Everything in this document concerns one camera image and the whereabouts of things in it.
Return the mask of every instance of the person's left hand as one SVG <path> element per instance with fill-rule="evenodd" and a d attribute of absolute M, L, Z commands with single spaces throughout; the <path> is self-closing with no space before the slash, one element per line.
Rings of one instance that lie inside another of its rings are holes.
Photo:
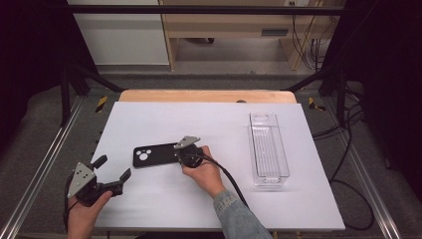
<path fill-rule="evenodd" d="M 75 196 L 69 199 L 68 208 L 71 208 L 75 203 L 77 204 L 69 212 L 68 239 L 91 238 L 97 217 L 111 196 L 112 192 L 105 192 L 91 207 L 86 207 L 80 202 L 77 202 Z"/>

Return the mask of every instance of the hand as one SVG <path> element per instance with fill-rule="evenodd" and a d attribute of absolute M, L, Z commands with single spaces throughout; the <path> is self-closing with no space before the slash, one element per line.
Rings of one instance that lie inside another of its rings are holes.
<path fill-rule="evenodd" d="M 208 146 L 202 146 L 201 148 L 207 156 L 212 157 Z M 221 181 L 220 169 L 208 160 L 204 159 L 201 165 L 196 168 L 182 165 L 182 172 L 193 178 L 198 186 L 208 192 L 212 198 L 221 191 L 226 190 Z"/>
<path fill-rule="evenodd" d="M 69 199 L 68 208 L 71 208 L 75 203 L 77 204 L 69 212 L 68 239 L 91 238 L 97 217 L 111 196 L 112 192 L 105 192 L 91 207 L 86 207 L 80 202 L 77 202 L 75 196 Z"/>

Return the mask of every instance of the floor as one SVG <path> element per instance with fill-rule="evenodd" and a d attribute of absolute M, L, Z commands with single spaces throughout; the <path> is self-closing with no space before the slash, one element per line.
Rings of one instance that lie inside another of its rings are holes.
<path fill-rule="evenodd" d="M 295 72 L 290 71 L 277 40 L 257 42 L 251 39 L 216 39 L 214 44 L 209 44 L 204 39 L 186 39 L 179 47 L 173 72 L 151 68 L 135 72 L 133 69 L 122 71 L 118 68 L 104 68 L 103 75 L 124 88 L 279 90 L 313 72 L 304 65 Z M 314 83 L 296 92 L 312 133 L 336 124 L 329 112 L 332 98 L 321 98 L 316 91 L 318 84 Z M 94 82 L 90 82 L 90 85 L 93 89 L 88 97 L 72 96 L 73 103 L 80 104 L 80 112 L 70 131 L 64 134 L 63 144 L 56 145 L 57 152 L 49 150 L 61 130 L 60 89 L 53 88 L 31 98 L 27 114 L 15 137 L 7 150 L 0 154 L 0 181 L 3 182 L 0 184 L 0 191 L 3 192 L 0 223 L 5 226 L 13 219 L 15 209 L 22 209 L 23 218 L 14 221 L 17 238 L 64 237 L 61 217 L 64 182 L 76 161 L 91 160 L 112 102 L 117 101 L 119 96 Z M 96 113 L 102 96 L 108 96 L 107 103 L 101 113 Z M 315 101 L 316 108 L 310 107 L 310 98 Z M 348 96 L 347 106 L 354 105 L 355 100 L 353 96 Z M 342 141 L 341 133 L 328 138 L 316 138 L 316 148 L 327 177 L 333 174 L 343 155 L 345 144 Z M 364 118 L 352 127 L 352 145 L 370 175 L 399 237 L 386 235 L 383 231 L 384 217 L 377 217 L 373 225 L 363 231 L 348 227 L 344 231 L 302 232 L 300 235 L 297 232 L 279 232 L 278 238 L 422 238 L 422 205 L 401 173 L 385 168 L 382 151 Z M 354 161 L 353 154 L 349 154 L 337 178 L 365 194 L 362 188 L 364 183 L 359 180 Z M 40 165 L 40 168 L 46 169 L 45 176 L 34 181 L 34 175 L 41 174 L 38 170 Z M 28 195 L 28 186 L 33 195 Z M 332 190 L 344 222 L 355 227 L 368 225 L 371 213 L 355 191 L 340 183 L 334 184 Z M 24 201 L 29 207 L 19 207 L 22 198 L 27 199 Z M 135 238 L 140 234 L 111 232 L 111 238 Z M 96 231 L 96 235 L 105 238 L 104 232 Z"/>

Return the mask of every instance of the black cable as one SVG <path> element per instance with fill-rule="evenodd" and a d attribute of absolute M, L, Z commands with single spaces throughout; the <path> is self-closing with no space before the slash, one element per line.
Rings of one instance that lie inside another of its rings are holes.
<path fill-rule="evenodd" d="M 220 167 L 221 170 L 223 170 L 224 174 L 226 174 L 226 176 L 232 182 L 232 184 L 235 187 L 235 190 L 236 190 L 237 194 L 239 195 L 239 198 L 242 200 L 243 204 L 245 204 L 245 206 L 247 206 L 249 208 L 248 203 L 246 202 L 246 199 L 243 196 L 243 194 L 242 194 L 239 186 L 237 185 L 235 179 L 232 177 L 232 175 L 230 174 L 230 172 L 226 168 L 224 168 L 220 163 L 218 163 L 216 160 L 214 160 L 212 157 L 210 157 L 210 156 L 208 156 L 206 154 L 198 155 L 198 154 L 189 154 L 189 153 L 186 153 L 185 155 L 186 156 L 193 156 L 193 157 L 199 157 L 199 158 L 205 159 L 205 160 L 210 161 L 211 163 L 217 165 L 218 167 Z"/>
<path fill-rule="evenodd" d="M 314 41 L 315 41 L 315 39 L 313 38 L 311 40 L 311 57 L 312 57 L 312 59 L 315 58 L 315 54 L 314 54 Z"/>
<path fill-rule="evenodd" d="M 354 118 L 355 116 L 359 115 L 359 114 L 360 114 L 360 113 L 362 113 L 362 112 L 363 112 L 363 111 L 358 111 L 358 112 L 354 113 L 354 114 L 350 117 L 350 119 L 347 119 L 345 122 L 349 122 L 349 121 L 350 121 L 350 126 L 352 126 L 352 125 L 356 124 L 356 123 L 357 123 L 357 122 L 359 122 L 362 118 L 358 118 L 358 119 L 353 119 L 353 118 Z M 327 129 L 327 130 L 324 130 L 324 131 L 320 131 L 320 132 L 313 133 L 313 138 L 314 138 L 314 140 L 321 139 L 321 138 L 316 138 L 316 137 L 321 137 L 321 136 L 327 135 L 327 134 L 329 134 L 329 133 L 331 133 L 331 132 L 333 132 L 333 131 L 335 131 L 336 129 L 339 129 L 339 128 L 340 128 L 340 125 L 336 124 L 335 126 L 333 126 L 333 127 L 329 128 L 329 129 Z M 330 136 L 336 135 L 336 134 L 338 134 L 338 133 L 340 133 L 340 132 L 342 132 L 342 131 L 344 131 L 344 129 L 342 129 L 341 131 L 338 131 L 338 132 L 336 132 L 336 133 L 334 133 L 334 134 L 332 134 L 332 135 L 330 135 Z"/>
<path fill-rule="evenodd" d="M 316 57 L 315 57 L 316 71 L 317 71 L 317 60 L 318 60 L 318 55 L 319 55 L 319 42 L 320 42 L 320 40 L 316 39 Z"/>
<path fill-rule="evenodd" d="M 305 60 L 304 55 L 302 54 L 302 52 L 304 51 L 304 49 L 301 46 L 301 42 L 299 41 L 299 37 L 298 37 L 298 34 L 296 32 L 296 15 L 292 15 L 292 21 L 293 21 L 293 34 L 292 34 L 293 46 L 295 47 L 295 49 L 298 52 L 299 56 L 301 57 L 302 61 L 305 63 L 305 66 L 307 66 L 309 69 L 312 69 L 313 70 L 313 68 Z M 296 39 L 298 41 L 299 47 L 301 48 L 300 51 L 298 49 L 298 46 L 296 45 L 295 36 L 296 36 Z"/>
<path fill-rule="evenodd" d="M 328 30 L 331 28 L 332 24 L 336 22 L 336 19 L 332 16 L 329 16 L 329 20 L 331 21 L 328 25 L 328 27 L 325 28 L 325 30 L 322 32 L 322 34 L 320 34 L 319 40 L 321 40 L 323 38 L 323 35 L 325 35 L 326 32 L 328 32 Z M 324 45 L 325 43 L 328 42 L 329 39 L 331 39 L 332 35 L 334 34 L 334 31 L 332 31 L 332 33 L 330 34 L 329 37 L 326 38 L 326 40 L 321 43 L 321 45 Z"/>
<path fill-rule="evenodd" d="M 357 195 L 359 195 L 359 197 L 360 198 L 362 198 L 362 200 L 365 202 L 365 204 L 367 205 L 367 207 L 368 207 L 368 209 L 369 209 L 369 211 L 370 211 L 370 214 L 371 214 L 371 217 L 370 217 L 370 222 L 368 223 L 368 225 L 366 225 L 366 226 L 364 226 L 364 227 L 356 227 L 356 226 L 352 226 L 352 225 L 350 225 L 350 224 L 348 224 L 347 222 L 345 222 L 345 221 L 343 221 L 344 222 L 344 225 L 346 226 L 346 227 L 349 227 L 349 228 L 351 228 L 351 229 L 354 229 L 354 230 L 356 230 L 356 231 L 366 231 L 366 230 L 368 230 L 369 228 L 371 228 L 372 227 L 372 225 L 373 225 L 373 223 L 375 222 L 375 217 L 373 216 L 373 209 L 372 209 L 372 207 L 370 206 L 370 204 L 369 204 L 369 201 L 365 198 L 365 196 L 364 195 L 362 195 L 358 190 L 356 190 L 356 188 L 354 188 L 353 186 L 351 186 L 350 184 L 348 184 L 348 183 L 346 183 L 346 182 L 344 182 L 344 181 L 341 181 L 341 180 L 338 180 L 338 179 L 332 179 L 331 181 L 330 181 L 330 184 L 333 184 L 334 182 L 336 182 L 336 183 L 340 183 L 340 184 L 343 184 L 344 186 L 346 186 L 346 187 L 348 187 L 348 188 L 350 188 L 351 190 L 353 190 Z"/>
<path fill-rule="evenodd" d="M 340 163 L 338 164 L 338 166 L 337 166 L 337 168 L 336 168 L 335 172 L 332 174 L 332 177 L 328 180 L 328 182 L 329 182 L 329 185 L 330 185 L 330 186 L 331 186 L 334 182 L 336 182 L 336 183 L 341 183 L 341 184 L 343 184 L 343 185 L 345 185 L 345 186 L 349 187 L 350 189 L 352 189 L 354 192 L 356 192 L 356 193 L 357 193 L 357 195 L 359 195 L 359 196 L 360 196 L 360 197 L 364 200 L 364 202 L 365 202 L 365 203 L 366 203 L 366 205 L 368 206 L 369 211 L 370 211 L 370 214 L 371 214 L 371 219 L 370 219 L 369 224 L 368 224 L 368 225 L 366 225 L 366 226 L 364 226 L 364 227 L 356 227 L 356 226 L 352 226 L 352 225 L 350 225 L 350 224 L 346 223 L 344 220 L 343 220 L 343 222 L 344 222 L 344 225 L 345 225 L 345 226 L 347 226 L 347 227 L 349 227 L 349 228 L 351 228 L 351 229 L 358 230 L 358 231 L 365 231 L 365 230 L 367 230 L 367 229 L 371 228 L 371 227 L 372 227 L 372 225 L 373 225 L 373 223 L 374 223 L 374 221 L 375 221 L 375 218 L 374 218 L 374 215 L 373 215 L 373 209 L 372 209 L 372 207 L 371 207 L 370 203 L 368 202 L 368 200 L 367 200 L 367 199 L 366 199 L 366 198 L 365 198 L 365 197 L 364 197 L 364 196 L 363 196 L 363 195 L 362 195 L 359 191 L 357 191 L 357 189 L 356 189 L 356 188 L 354 188 L 353 186 L 351 186 L 351 185 L 347 184 L 347 183 L 346 183 L 346 182 L 344 182 L 344 181 L 341 181 L 341 180 L 335 179 L 335 177 L 337 176 L 337 174 L 338 174 L 339 170 L 341 169 L 342 165 L 344 164 L 345 158 L 346 158 L 347 153 L 348 153 L 348 151 L 349 151 L 349 149 L 350 149 L 350 146 L 351 146 L 351 136 L 352 136 L 352 134 L 351 134 L 351 125 L 350 125 L 350 112 L 351 112 L 351 110 L 352 110 L 353 108 L 355 108 L 355 107 L 357 107 L 357 106 L 359 106 L 359 103 L 357 103 L 357 104 L 353 105 L 350 109 L 348 109 L 348 112 L 347 112 L 347 127 L 346 127 L 347 132 L 348 132 L 348 142 L 347 142 L 347 146 L 346 146 L 346 148 L 345 148 L 345 151 L 344 151 L 343 156 L 341 157 Z"/>
<path fill-rule="evenodd" d="M 79 201 L 77 201 L 74 205 L 72 205 L 72 207 L 70 209 L 68 209 L 68 203 L 69 203 L 69 200 L 68 200 L 69 186 L 71 185 L 71 182 L 72 182 L 73 179 L 74 179 L 74 174 L 72 173 L 68 177 L 68 180 L 66 181 L 66 185 L 65 185 L 65 210 L 63 212 L 63 224 L 65 226 L 66 232 L 68 232 L 69 212 L 79 202 Z"/>

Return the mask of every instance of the black curtain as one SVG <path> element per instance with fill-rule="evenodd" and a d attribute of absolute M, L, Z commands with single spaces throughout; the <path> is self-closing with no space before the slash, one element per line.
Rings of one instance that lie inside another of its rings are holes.
<path fill-rule="evenodd" d="M 348 1 L 367 4 L 374 1 Z M 359 17 L 340 19 L 325 63 L 332 63 Z M 422 201 L 422 6 L 380 0 L 342 58 L 348 81 L 364 86 L 363 109 L 391 167 Z"/>
<path fill-rule="evenodd" d="M 58 86 L 66 64 L 98 73 L 73 14 L 50 11 L 49 3 L 68 4 L 0 1 L 0 148 L 25 115 L 28 100 Z"/>

